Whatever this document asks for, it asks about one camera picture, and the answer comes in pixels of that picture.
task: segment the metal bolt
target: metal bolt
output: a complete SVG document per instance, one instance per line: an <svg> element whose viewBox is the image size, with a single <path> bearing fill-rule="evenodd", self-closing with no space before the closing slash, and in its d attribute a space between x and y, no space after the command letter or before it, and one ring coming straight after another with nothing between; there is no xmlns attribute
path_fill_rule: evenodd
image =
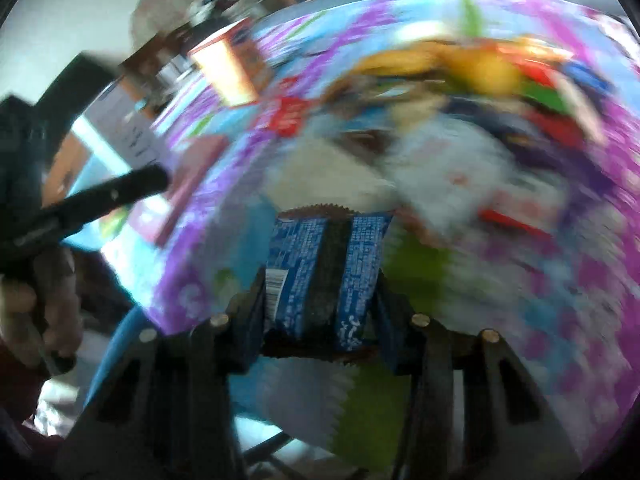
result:
<svg viewBox="0 0 640 480"><path fill-rule="evenodd" d="M156 337L158 337L158 332L153 328L145 328L138 336L143 343L151 343Z"/></svg>
<svg viewBox="0 0 640 480"><path fill-rule="evenodd" d="M482 339L488 343L497 343L500 341L500 334L498 334L493 328L487 328L482 330Z"/></svg>
<svg viewBox="0 0 640 480"><path fill-rule="evenodd" d="M429 316L426 316L425 314L414 314L411 317L411 323L414 326L417 326L418 328L425 328L426 326L429 325L430 322L431 322L431 319L429 318Z"/></svg>
<svg viewBox="0 0 640 480"><path fill-rule="evenodd" d="M213 328L222 328L229 322L229 316L227 314L214 314L209 319Z"/></svg>

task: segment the red sleeve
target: red sleeve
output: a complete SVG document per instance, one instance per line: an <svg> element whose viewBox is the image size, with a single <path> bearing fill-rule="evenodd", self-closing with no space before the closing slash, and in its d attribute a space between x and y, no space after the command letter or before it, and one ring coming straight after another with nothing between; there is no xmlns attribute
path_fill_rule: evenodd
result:
<svg viewBox="0 0 640 480"><path fill-rule="evenodd" d="M47 379L39 370L26 368L0 341L0 406L16 424L33 415Z"/></svg>

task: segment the person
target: person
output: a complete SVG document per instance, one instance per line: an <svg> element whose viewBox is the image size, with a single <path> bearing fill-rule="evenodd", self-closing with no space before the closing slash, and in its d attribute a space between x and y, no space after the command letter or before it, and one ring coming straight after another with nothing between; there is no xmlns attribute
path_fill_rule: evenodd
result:
<svg viewBox="0 0 640 480"><path fill-rule="evenodd" d="M51 248L34 259L33 269L45 303L44 347L60 356L73 356L82 339L73 258L67 249ZM22 424L33 415L42 384L49 378L29 335L35 306L33 288L0 278L0 480L46 478L61 442Z"/></svg>

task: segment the white wall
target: white wall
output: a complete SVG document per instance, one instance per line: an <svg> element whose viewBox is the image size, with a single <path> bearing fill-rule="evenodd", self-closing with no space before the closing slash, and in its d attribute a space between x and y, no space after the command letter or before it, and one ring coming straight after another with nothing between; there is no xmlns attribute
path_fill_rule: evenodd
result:
<svg viewBox="0 0 640 480"><path fill-rule="evenodd" d="M18 0L0 28L0 98L34 102L81 50L121 62L131 54L138 0Z"/></svg>

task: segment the blue snack package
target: blue snack package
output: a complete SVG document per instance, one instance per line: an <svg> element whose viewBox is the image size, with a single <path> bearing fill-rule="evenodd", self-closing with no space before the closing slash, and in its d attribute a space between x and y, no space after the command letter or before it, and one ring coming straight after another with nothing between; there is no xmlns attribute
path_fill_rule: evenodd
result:
<svg viewBox="0 0 640 480"><path fill-rule="evenodd" d="M390 220L278 218L265 271L268 332L310 348L358 349Z"/></svg>

